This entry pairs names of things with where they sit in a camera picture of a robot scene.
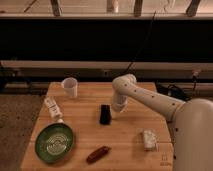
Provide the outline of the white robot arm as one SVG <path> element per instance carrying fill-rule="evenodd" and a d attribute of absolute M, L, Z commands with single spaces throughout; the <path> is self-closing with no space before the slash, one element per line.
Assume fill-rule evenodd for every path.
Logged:
<path fill-rule="evenodd" d="M 137 85 L 133 74 L 112 81 L 111 106 L 121 112 L 131 97 L 161 114 L 171 124 L 173 171 L 213 171 L 213 102 L 179 100 Z"/>

